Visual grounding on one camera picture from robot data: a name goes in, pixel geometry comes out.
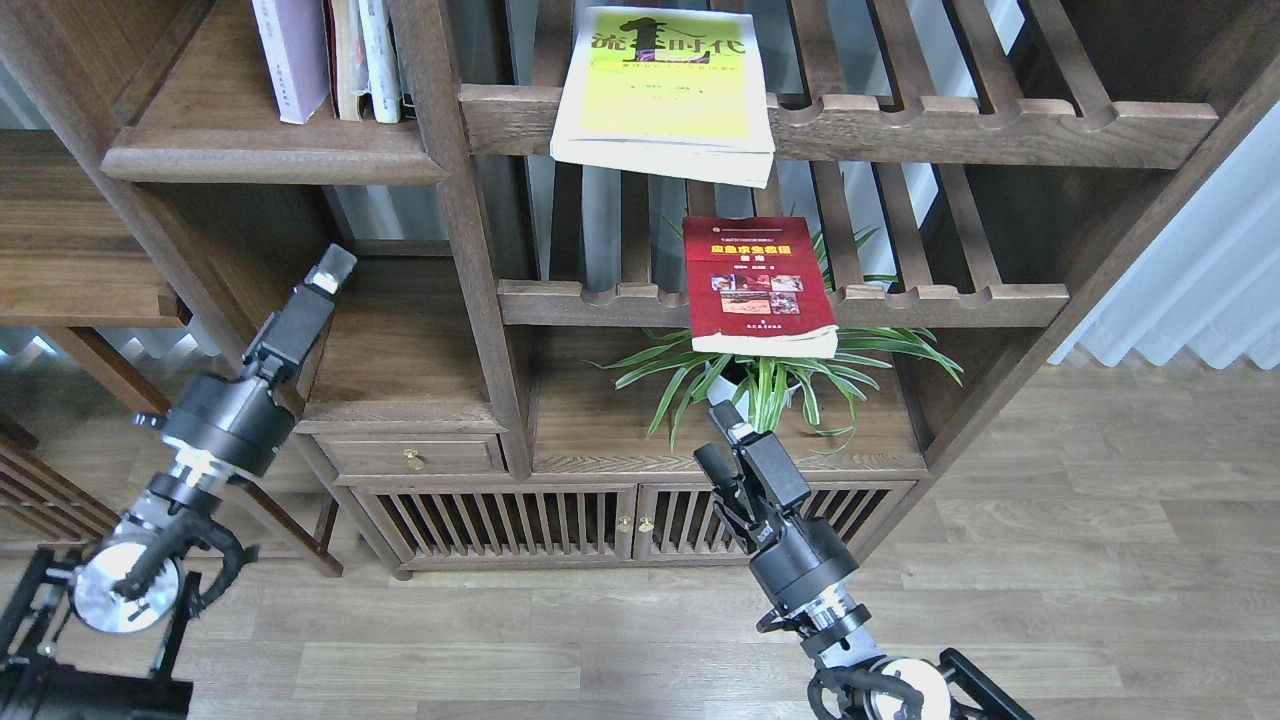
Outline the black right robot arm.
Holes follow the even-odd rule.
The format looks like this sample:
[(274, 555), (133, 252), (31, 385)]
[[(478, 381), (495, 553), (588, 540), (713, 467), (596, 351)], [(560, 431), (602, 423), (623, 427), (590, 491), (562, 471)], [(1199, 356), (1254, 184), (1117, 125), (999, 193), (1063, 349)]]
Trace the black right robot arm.
[(856, 561), (827, 520), (801, 515), (810, 488), (780, 439), (755, 430), (728, 401), (710, 418), (737, 466), (713, 445), (695, 457), (713, 486), (717, 516), (771, 602), (756, 629), (794, 632), (815, 664), (806, 697), (818, 719), (1028, 717), (954, 648), (934, 662), (886, 653), (867, 629), (869, 611), (846, 587)]

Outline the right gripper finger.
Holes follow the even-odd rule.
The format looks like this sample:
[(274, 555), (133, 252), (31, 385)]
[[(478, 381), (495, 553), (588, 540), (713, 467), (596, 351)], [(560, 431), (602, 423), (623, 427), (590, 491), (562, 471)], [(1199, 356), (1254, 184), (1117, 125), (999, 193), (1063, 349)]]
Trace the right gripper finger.
[(773, 544), (773, 502), (750, 447), (731, 446), (739, 470), (730, 466), (714, 445), (701, 446), (694, 457), (712, 484), (716, 514), (726, 530), (742, 551), (763, 551)]
[(809, 497), (809, 484), (780, 439), (771, 432), (755, 430), (739, 415), (732, 402), (724, 401), (712, 406), (709, 416), (730, 443), (730, 450), (732, 445), (739, 443), (751, 446), (750, 455), (764, 477), (768, 496), (773, 502), (774, 533), (782, 520), (796, 514), (803, 501)]

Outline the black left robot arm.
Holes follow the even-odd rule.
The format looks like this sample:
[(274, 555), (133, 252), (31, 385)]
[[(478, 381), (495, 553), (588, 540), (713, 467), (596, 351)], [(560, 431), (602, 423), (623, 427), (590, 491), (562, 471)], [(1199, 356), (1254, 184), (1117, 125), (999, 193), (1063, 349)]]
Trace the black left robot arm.
[[(40, 550), (3, 615), (5, 719), (184, 719), (191, 682), (173, 670), (187, 624), (219, 600), (259, 551), (216, 521), (227, 484), (247, 486), (274, 462), (297, 416), (276, 389), (291, 382), (329, 324), (357, 263), (338, 245), (292, 290), (242, 355), (234, 379), (197, 377), (163, 415), (136, 423), (159, 429), (174, 452), (88, 559)], [(56, 660), (65, 609), (104, 634), (166, 629), (145, 676), (88, 673)]]

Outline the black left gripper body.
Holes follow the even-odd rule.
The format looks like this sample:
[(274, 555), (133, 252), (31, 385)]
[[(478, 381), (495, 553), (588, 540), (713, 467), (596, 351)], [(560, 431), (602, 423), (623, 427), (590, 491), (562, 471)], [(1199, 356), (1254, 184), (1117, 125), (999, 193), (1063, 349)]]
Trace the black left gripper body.
[(204, 374), (166, 415), (138, 413), (134, 423), (157, 429), (175, 450), (169, 471), (175, 478), (257, 478), (275, 461), (297, 423), (276, 404), (274, 391), (300, 368), (298, 357), (264, 346), (247, 356), (237, 379)]

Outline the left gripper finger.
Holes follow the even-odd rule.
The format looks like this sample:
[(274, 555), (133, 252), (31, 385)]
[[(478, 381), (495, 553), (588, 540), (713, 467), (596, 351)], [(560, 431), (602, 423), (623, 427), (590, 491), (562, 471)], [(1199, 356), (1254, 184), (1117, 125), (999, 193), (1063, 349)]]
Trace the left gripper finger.
[(298, 374), (321, 332), (332, 319), (337, 295), (357, 258), (338, 245), (293, 290), (285, 306), (273, 313), (246, 348), (242, 380), (253, 377), (276, 386)]

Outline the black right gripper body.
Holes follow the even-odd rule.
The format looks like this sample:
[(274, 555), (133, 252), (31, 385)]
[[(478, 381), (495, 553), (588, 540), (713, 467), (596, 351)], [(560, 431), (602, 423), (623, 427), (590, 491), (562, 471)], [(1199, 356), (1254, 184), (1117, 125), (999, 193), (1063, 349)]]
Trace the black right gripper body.
[(721, 520), (750, 555), (749, 569), (780, 616), (794, 615), (858, 569), (824, 519), (806, 520), (768, 502), (755, 503), (751, 518), (732, 503), (719, 505)]

